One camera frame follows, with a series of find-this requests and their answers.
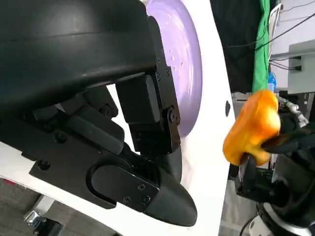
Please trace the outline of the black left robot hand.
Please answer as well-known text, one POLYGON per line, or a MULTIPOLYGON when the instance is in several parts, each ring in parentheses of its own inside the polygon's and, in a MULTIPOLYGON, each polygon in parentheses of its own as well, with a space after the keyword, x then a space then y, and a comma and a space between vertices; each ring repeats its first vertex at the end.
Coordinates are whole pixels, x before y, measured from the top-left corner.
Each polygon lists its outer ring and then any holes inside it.
POLYGON ((105 209, 191 227, 180 113, 139 0, 0 3, 0 140, 30 174, 105 209))

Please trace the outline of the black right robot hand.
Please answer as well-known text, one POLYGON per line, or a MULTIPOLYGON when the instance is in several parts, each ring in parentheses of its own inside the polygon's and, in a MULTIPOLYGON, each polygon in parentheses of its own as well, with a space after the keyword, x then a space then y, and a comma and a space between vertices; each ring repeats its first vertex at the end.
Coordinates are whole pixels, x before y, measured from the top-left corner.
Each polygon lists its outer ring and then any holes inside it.
POLYGON ((315 190, 315 125, 300 127, 288 113, 280 121, 280 134, 262 144, 277 155, 274 168, 257 167, 255 156, 245 153, 235 187, 241 197, 285 208, 309 202, 315 190))

